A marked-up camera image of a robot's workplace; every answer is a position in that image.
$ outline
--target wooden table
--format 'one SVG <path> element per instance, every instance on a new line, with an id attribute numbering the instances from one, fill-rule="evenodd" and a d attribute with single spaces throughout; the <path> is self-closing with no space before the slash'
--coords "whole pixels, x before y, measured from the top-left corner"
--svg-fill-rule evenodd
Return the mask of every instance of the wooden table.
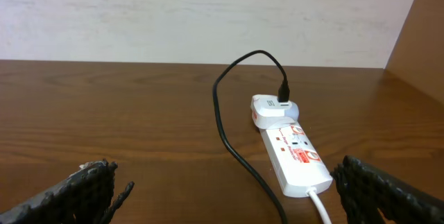
<path id="1" fill-rule="evenodd" d="M 279 223 L 219 139 L 211 87 L 223 69 L 0 61 L 0 212 L 106 157 L 119 163 L 117 191 L 135 182 L 113 223 Z M 444 199 L 442 105 L 381 69 L 286 71 L 300 123 L 328 169 L 354 155 Z M 275 67 L 236 67 L 219 88 L 225 131 L 290 223 L 320 223 L 310 199 L 282 195 L 250 118 L 251 96 L 276 94 L 280 81 Z M 346 222 L 334 185 L 320 198 L 333 223 Z"/>

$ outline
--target warning label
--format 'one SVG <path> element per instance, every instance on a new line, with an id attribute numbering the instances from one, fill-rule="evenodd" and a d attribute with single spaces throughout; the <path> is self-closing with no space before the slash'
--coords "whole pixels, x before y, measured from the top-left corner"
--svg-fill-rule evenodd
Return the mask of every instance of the warning label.
<path id="1" fill-rule="evenodd" d="M 303 163 L 310 163 L 310 161 L 308 160 L 307 155 L 305 154 L 305 152 L 301 149 L 301 148 L 295 148 L 294 153 L 299 157 L 299 160 Z"/>

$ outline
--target wall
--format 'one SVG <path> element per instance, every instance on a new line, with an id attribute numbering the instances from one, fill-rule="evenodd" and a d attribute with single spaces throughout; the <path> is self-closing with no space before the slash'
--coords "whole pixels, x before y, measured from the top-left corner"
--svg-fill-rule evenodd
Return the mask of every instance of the wall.
<path id="1" fill-rule="evenodd" d="M 0 0 L 0 58 L 382 68 L 412 1 Z"/>
<path id="2" fill-rule="evenodd" d="M 415 0 L 387 70 L 444 103 L 444 0 Z"/>

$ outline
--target white wall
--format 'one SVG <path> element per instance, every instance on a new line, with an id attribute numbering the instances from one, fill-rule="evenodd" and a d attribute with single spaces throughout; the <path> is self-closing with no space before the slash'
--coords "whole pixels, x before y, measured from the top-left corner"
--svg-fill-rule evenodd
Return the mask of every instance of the white wall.
<path id="1" fill-rule="evenodd" d="M 0 59 L 384 67 L 412 1 L 0 0 Z"/>

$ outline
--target white charger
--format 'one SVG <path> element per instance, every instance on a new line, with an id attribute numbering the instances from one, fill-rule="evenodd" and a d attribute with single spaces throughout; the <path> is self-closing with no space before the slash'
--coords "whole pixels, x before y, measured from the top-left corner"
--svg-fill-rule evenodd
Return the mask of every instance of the white charger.
<path id="1" fill-rule="evenodd" d="M 282 192 L 289 197 L 310 196 L 323 222 L 331 223 L 316 194 L 328 189 L 333 178 L 298 123 L 298 106 L 277 99 L 255 95 L 251 110 Z"/>

